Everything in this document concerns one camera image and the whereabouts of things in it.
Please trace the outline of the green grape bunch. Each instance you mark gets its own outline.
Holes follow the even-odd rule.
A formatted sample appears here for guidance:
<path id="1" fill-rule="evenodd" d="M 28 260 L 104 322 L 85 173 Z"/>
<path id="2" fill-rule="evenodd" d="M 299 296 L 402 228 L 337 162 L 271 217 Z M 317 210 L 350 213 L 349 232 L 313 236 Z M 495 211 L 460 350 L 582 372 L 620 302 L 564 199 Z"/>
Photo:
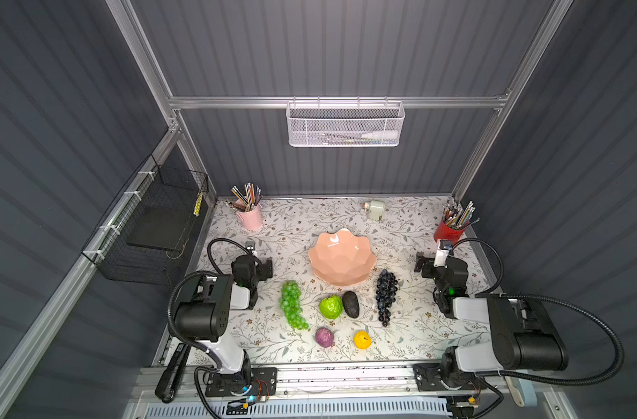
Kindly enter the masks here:
<path id="1" fill-rule="evenodd" d="M 281 290 L 280 307 L 289 325 L 295 330 L 309 330 L 300 305 L 301 290 L 296 281 L 287 281 Z"/>

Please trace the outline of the dark purple grape bunch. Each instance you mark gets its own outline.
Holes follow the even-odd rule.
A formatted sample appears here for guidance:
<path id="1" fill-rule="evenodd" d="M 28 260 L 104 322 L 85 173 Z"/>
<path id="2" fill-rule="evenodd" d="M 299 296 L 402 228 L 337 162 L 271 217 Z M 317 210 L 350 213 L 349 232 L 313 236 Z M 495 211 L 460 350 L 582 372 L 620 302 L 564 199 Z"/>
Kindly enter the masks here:
<path id="1" fill-rule="evenodd" d="M 396 301 L 399 281 L 393 272 L 386 269 L 379 274 L 376 284 L 378 320 L 384 328 L 390 324 L 391 307 Z"/>

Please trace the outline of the bright green custard apple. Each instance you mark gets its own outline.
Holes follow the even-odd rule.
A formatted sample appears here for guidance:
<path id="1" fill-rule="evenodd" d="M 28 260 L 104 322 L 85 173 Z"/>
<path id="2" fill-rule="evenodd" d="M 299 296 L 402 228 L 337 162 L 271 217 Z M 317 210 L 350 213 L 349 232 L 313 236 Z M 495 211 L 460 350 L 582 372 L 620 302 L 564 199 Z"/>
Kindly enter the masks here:
<path id="1" fill-rule="evenodd" d="M 342 299 L 339 295 L 326 297 L 320 301 L 319 310 L 325 319 L 337 319 L 344 311 Z"/>

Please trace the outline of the dark brown avocado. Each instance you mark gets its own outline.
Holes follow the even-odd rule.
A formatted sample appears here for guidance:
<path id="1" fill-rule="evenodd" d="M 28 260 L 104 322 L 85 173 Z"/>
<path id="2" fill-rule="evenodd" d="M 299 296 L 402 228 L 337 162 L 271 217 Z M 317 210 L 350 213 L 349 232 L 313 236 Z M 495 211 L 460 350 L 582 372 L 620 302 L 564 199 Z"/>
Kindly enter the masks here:
<path id="1" fill-rule="evenodd" d="M 348 317 L 352 319 L 360 317 L 360 301 L 354 291 L 347 291 L 343 294 L 342 304 Z"/>

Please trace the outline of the purple round fruit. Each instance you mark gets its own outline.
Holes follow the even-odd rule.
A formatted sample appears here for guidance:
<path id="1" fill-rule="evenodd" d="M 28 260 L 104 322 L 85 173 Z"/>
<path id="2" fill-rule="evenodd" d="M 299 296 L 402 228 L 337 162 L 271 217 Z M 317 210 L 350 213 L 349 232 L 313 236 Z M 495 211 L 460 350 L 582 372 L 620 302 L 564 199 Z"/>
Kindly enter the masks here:
<path id="1" fill-rule="evenodd" d="M 329 348 L 334 346 L 335 335 L 328 328 L 318 328 L 315 333 L 315 341 L 323 348 Z"/>

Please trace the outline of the yellow pear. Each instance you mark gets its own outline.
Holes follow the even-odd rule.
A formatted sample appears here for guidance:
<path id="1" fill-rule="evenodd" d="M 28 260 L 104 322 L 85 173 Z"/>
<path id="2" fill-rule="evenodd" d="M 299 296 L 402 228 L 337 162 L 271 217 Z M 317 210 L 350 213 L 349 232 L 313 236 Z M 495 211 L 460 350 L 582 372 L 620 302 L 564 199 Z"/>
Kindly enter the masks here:
<path id="1" fill-rule="evenodd" d="M 361 330 L 355 333 L 353 336 L 353 342 L 357 349 L 367 350 L 372 345 L 372 338 L 369 333 Z"/>

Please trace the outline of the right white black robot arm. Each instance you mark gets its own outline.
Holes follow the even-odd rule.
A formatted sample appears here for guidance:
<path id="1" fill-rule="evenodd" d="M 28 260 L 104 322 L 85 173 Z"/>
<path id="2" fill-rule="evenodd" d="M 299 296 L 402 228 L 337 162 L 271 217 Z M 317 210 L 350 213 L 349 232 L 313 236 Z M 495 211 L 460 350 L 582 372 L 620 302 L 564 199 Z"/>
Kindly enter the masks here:
<path id="1" fill-rule="evenodd" d="M 542 303 L 498 295 L 470 297 L 468 264 L 455 257 L 416 254 L 414 271 L 435 283 L 433 297 L 440 312 L 487 326 L 490 341 L 449 347 L 440 371 L 446 379 L 466 373 L 504 370 L 562 371 L 569 355 Z"/>

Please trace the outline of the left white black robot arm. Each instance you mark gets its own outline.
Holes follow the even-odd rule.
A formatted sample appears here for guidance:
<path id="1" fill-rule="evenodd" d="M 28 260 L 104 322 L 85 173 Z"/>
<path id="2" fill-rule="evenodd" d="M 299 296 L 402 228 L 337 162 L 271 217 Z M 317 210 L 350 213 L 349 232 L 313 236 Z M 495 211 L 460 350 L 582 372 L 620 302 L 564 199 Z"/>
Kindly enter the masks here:
<path id="1" fill-rule="evenodd" d="M 231 267 L 231 274 L 187 274 L 170 294 L 166 317 L 170 335 L 206 354 L 214 373 L 248 378 L 250 357 L 227 335 L 229 314 L 255 307 L 258 284 L 273 277 L 273 262 L 245 254 Z"/>

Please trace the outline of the pink scalloped fruit bowl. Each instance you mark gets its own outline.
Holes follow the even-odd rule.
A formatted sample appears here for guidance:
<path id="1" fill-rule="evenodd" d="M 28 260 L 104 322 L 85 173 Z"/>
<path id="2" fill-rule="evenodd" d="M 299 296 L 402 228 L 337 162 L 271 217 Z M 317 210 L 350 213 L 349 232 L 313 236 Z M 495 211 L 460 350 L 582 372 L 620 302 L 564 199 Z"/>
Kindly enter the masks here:
<path id="1" fill-rule="evenodd" d="M 356 286 L 368 279 L 377 256 L 367 237 L 348 229 L 321 233 L 308 251 L 313 273 L 333 286 Z"/>

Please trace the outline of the red pencil cup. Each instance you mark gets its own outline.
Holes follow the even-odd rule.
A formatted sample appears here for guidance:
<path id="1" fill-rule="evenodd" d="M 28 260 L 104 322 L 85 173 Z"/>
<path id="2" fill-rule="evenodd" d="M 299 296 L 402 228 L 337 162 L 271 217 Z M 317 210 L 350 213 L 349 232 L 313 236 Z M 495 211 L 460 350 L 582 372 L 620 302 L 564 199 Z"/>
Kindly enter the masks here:
<path id="1" fill-rule="evenodd" d="M 464 229 L 455 230 L 445 223 L 444 220 L 440 221 L 438 228 L 434 234 L 434 241 L 438 242 L 439 240 L 450 240 L 453 244 L 456 244 L 461 240 Z"/>

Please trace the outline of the pink pencil cup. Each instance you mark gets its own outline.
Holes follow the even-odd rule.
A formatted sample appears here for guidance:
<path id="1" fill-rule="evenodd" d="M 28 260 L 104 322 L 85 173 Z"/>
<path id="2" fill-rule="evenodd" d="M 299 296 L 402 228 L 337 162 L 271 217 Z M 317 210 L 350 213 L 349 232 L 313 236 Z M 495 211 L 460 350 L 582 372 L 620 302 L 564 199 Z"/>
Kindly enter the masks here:
<path id="1" fill-rule="evenodd" d="M 264 224 L 264 220 L 262 219 L 261 205 L 253 207 L 250 211 L 238 212 L 237 217 L 241 223 L 241 226 L 245 230 L 258 231 Z"/>

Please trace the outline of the pencils in red cup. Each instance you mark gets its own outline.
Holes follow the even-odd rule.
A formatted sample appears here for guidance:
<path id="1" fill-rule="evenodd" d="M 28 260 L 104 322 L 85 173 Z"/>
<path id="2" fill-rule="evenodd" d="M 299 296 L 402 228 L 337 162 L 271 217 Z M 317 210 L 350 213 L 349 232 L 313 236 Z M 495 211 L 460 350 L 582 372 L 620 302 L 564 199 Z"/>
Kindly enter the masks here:
<path id="1" fill-rule="evenodd" d="M 473 201 L 469 201 L 466 206 L 463 206 L 455 197 L 449 197 L 444 207 L 442 222 L 451 230 L 465 230 L 481 221 L 475 216 L 475 211 L 476 207 Z"/>

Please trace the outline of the pencils in pink cup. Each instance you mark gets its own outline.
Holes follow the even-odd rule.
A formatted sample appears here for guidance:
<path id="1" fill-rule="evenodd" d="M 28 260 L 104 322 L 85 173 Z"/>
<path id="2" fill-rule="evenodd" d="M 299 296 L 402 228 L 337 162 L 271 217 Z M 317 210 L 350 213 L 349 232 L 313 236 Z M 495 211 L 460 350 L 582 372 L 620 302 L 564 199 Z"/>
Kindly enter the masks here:
<path id="1" fill-rule="evenodd" d="M 262 190 L 255 183 L 245 183 L 241 187 L 234 185 L 230 192 L 235 198 L 231 207 L 240 212 L 255 210 L 262 198 Z"/>

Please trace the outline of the white floor vent grille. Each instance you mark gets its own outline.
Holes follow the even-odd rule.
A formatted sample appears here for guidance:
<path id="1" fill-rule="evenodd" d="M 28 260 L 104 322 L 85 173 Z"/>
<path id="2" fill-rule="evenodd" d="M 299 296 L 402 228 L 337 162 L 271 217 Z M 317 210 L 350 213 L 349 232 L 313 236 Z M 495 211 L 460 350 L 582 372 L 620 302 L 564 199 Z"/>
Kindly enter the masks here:
<path id="1" fill-rule="evenodd" d="M 220 418 L 394 418 L 452 417 L 442 398 L 407 396 L 381 398 L 277 399 L 249 407 L 243 412 L 227 409 L 227 403 L 211 404 Z"/>

